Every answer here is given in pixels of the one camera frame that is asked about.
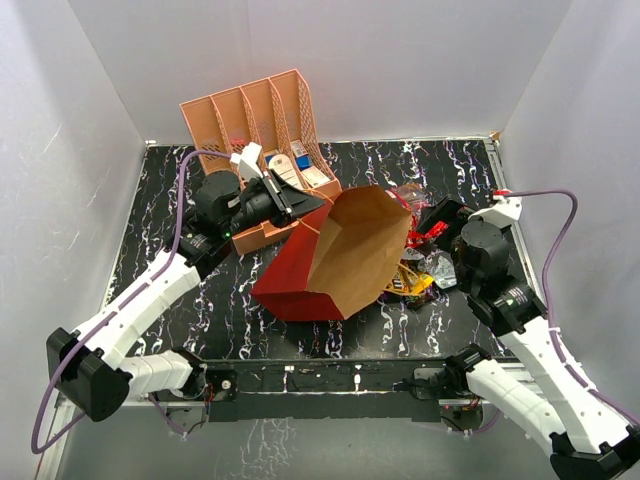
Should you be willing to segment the red snack packet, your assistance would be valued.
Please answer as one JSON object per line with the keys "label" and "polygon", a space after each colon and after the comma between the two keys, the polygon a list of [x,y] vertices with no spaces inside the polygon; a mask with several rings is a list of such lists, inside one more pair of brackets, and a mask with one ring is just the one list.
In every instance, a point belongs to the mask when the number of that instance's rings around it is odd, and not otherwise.
{"label": "red snack packet", "polygon": [[421,227],[422,217],[431,211],[423,189],[416,183],[408,183],[386,190],[386,193],[399,205],[411,213],[411,227],[405,241],[406,248],[418,248],[435,241],[447,229],[447,224],[439,220],[434,226]]}

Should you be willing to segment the silver grey snack packet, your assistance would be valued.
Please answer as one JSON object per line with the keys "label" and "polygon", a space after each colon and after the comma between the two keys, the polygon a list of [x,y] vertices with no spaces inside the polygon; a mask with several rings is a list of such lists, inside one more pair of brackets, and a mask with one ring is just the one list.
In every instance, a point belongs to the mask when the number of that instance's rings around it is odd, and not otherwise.
{"label": "silver grey snack packet", "polygon": [[457,285],[453,263],[443,252],[433,252],[427,256],[426,270],[441,290],[447,290]]}

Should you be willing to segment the red brown paper bag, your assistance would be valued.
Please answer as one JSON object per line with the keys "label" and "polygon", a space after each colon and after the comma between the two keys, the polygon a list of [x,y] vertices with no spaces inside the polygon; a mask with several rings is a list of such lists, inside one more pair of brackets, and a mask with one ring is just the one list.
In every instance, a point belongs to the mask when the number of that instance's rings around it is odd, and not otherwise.
{"label": "red brown paper bag", "polygon": [[391,282],[411,225],[381,187],[344,190],[299,221],[251,295],[283,321],[345,320]]}

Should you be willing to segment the yellow snack packet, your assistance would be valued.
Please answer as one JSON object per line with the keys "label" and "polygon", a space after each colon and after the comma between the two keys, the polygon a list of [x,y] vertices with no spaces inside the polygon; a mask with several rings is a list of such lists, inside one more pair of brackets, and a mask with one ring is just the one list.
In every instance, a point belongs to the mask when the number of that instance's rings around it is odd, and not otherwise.
{"label": "yellow snack packet", "polygon": [[391,281],[385,287],[385,291],[396,295],[406,295],[409,293],[409,287],[405,282],[402,273],[396,271]]}
{"label": "yellow snack packet", "polygon": [[405,296],[419,296],[434,282],[434,278],[428,273],[415,272],[403,264],[398,265],[398,274],[402,284],[398,290]]}

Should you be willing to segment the purple snack packet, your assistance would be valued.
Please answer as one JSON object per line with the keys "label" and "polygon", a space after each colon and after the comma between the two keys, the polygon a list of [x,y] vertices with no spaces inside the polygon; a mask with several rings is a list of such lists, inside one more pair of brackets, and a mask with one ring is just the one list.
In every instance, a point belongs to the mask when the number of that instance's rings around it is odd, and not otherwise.
{"label": "purple snack packet", "polygon": [[429,292],[425,291],[425,292],[422,292],[420,295],[405,296],[403,302],[407,308],[411,310],[419,310],[423,306],[431,302],[432,299],[433,299],[432,295]]}

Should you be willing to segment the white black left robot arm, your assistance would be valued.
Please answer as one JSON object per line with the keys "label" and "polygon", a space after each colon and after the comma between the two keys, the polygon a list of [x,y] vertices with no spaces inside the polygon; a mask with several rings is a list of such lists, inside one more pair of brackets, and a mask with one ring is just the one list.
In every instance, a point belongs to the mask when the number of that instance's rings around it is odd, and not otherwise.
{"label": "white black left robot arm", "polygon": [[174,390],[186,399],[200,396],[207,376],[195,355],[170,351],[135,360],[129,350],[230,255],[235,235],[265,221],[284,228],[325,203],[271,170],[246,186],[230,171],[214,172],[193,201],[144,274],[73,332],[58,328],[47,338],[50,380],[94,422],[146,393]]}

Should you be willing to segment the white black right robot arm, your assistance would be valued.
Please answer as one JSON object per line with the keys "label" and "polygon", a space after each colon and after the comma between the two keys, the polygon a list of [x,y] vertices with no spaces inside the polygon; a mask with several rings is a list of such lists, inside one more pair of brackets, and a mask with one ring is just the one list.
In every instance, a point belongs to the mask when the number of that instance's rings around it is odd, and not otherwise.
{"label": "white black right robot arm", "polygon": [[476,344],[447,357],[437,373],[415,371],[412,388],[489,401],[539,445],[560,479],[617,479],[639,462],[639,423],[604,399],[564,346],[550,310],[510,273],[504,232],[521,213],[521,195],[507,190],[478,211],[445,198],[422,209],[417,231],[450,254],[471,311],[538,389],[524,386]]}

